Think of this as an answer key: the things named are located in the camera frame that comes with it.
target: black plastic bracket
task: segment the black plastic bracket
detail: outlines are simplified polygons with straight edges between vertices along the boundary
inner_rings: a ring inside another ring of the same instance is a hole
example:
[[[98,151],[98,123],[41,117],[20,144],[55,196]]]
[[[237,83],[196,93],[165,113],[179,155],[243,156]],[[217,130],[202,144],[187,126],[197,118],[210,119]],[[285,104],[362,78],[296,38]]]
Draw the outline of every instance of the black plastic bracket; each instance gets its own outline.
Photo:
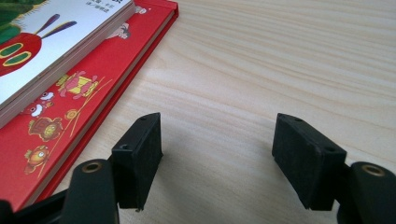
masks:
[[[119,223],[118,207],[143,207],[162,153],[161,115],[138,119],[106,160],[83,162],[73,171],[69,189],[16,213],[0,201],[0,223]]]
[[[396,177],[376,164],[345,165],[347,152],[302,119],[278,114],[273,156],[305,208],[330,211],[339,223],[396,223]]]

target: children's book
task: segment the children's book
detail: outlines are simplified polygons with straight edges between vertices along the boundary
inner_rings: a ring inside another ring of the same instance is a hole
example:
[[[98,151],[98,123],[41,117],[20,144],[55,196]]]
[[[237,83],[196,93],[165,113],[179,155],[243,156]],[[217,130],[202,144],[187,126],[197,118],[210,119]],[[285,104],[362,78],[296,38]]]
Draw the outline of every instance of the children's book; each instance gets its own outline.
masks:
[[[175,2],[135,3],[129,20],[0,129],[0,199],[14,211],[51,195],[178,15]]]
[[[134,14],[131,0],[0,2],[0,128]]]

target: screw hole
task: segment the screw hole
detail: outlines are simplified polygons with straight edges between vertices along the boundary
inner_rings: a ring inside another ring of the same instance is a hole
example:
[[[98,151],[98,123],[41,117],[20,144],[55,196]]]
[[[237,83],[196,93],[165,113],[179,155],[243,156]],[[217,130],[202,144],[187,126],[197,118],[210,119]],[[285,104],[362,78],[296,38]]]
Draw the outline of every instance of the screw hole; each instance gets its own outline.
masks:
[[[102,163],[100,163],[98,161],[94,161],[94,162],[88,163],[85,166],[83,166],[82,172],[89,174],[89,173],[96,172],[96,171],[100,170],[101,168],[102,168]]]
[[[365,171],[366,173],[368,173],[370,175],[375,175],[375,176],[384,176],[385,175],[384,170],[382,170],[381,168],[379,168],[377,166],[363,165],[361,167],[361,169],[363,169],[363,171]]]
[[[129,146],[128,146],[128,145],[121,145],[120,148],[121,148],[121,149],[128,149]]]

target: cartoon illustration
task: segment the cartoon illustration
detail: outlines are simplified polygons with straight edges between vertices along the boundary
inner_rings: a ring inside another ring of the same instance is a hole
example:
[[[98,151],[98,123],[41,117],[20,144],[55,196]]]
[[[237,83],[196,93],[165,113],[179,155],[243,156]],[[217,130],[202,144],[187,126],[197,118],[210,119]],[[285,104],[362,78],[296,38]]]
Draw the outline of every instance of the cartoon illustration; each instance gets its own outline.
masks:
[[[136,6],[136,12],[135,13],[139,13],[139,14],[145,14],[147,12],[147,10],[143,7],[140,6]]]
[[[40,51],[42,39],[77,24],[75,21],[68,21],[57,26],[43,37],[37,35],[59,18],[60,15],[55,14],[35,33],[20,33],[0,44],[0,77],[29,63]]]
[[[0,44],[8,41],[21,32],[21,27],[17,24],[18,18],[46,4],[46,0],[13,0],[1,1],[0,17]]]
[[[71,109],[71,110],[68,110],[65,114],[64,114],[64,118],[65,119],[67,119],[67,120],[72,120],[72,119],[74,119],[75,117],[77,117],[78,116],[78,110],[76,110],[76,109]]]
[[[40,98],[26,106],[20,114],[32,115],[34,118],[42,115],[47,108],[53,106],[52,98],[54,95],[53,92],[44,92]]]
[[[49,150],[46,146],[36,147],[34,150],[28,150],[25,154],[27,165],[24,172],[29,175],[39,165],[44,164],[49,157]]]
[[[59,137],[63,130],[62,119],[56,118],[54,120],[49,118],[39,118],[32,120],[29,124],[29,134],[38,134],[44,142]]]
[[[115,37],[115,36],[119,36],[122,39],[129,38],[129,36],[131,36],[131,33],[129,32],[128,28],[129,28],[129,24],[125,22],[116,31],[114,31],[113,34],[108,36],[107,39]]]
[[[61,86],[59,94],[65,97],[67,92],[71,92],[75,94],[75,96],[73,96],[75,100],[81,96],[89,96],[98,85],[96,81],[97,76],[92,76],[92,78],[89,79],[83,77],[83,75],[85,75],[84,71],[76,72],[72,76],[64,75],[56,84],[57,86]]]

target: light wood surface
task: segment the light wood surface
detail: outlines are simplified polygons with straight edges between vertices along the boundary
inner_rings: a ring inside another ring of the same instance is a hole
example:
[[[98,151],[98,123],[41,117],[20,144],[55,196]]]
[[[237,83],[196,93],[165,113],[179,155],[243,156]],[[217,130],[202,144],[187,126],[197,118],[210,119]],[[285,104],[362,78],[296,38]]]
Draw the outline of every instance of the light wood surface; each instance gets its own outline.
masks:
[[[78,158],[107,159],[162,114],[145,210],[121,223],[336,223],[305,210],[271,155],[276,114],[396,173],[396,2],[179,0],[180,16]],[[68,187],[70,173],[57,191]]]

